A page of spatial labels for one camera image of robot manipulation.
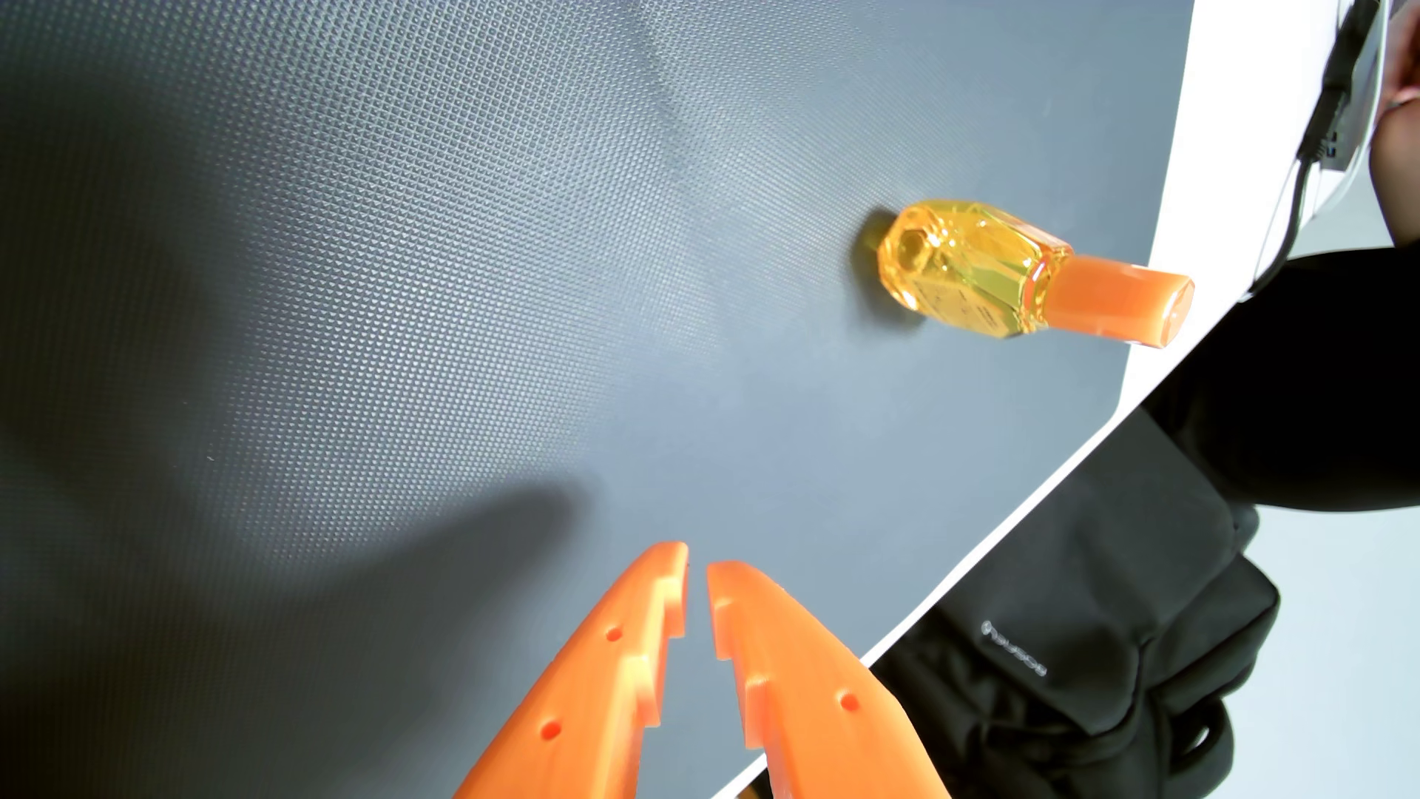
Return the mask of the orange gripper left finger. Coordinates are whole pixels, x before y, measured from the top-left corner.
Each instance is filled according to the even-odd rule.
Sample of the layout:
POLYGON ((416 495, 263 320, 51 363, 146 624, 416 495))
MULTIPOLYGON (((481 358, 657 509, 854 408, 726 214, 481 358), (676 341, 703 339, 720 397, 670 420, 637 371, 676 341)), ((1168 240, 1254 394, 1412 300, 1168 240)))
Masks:
POLYGON ((689 546, 659 542, 605 590, 454 798, 635 798, 660 724, 667 643, 684 634, 689 546))

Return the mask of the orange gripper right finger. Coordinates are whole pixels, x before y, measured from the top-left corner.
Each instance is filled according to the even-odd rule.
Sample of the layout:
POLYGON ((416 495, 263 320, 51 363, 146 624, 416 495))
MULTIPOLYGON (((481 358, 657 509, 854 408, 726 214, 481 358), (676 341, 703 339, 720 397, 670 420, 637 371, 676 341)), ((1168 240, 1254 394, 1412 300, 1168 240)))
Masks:
POLYGON ((900 702, 808 607, 738 561, 709 563, 707 590, 775 798, 949 798, 900 702))

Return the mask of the person's hand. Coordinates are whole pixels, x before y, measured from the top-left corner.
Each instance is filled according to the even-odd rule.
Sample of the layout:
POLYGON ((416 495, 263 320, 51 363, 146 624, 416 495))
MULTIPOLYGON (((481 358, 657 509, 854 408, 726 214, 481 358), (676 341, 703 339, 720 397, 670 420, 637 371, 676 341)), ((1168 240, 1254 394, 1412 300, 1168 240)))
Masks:
POLYGON ((1396 247, 1419 243, 1419 3, 1390 18, 1370 145, 1377 204, 1396 247))

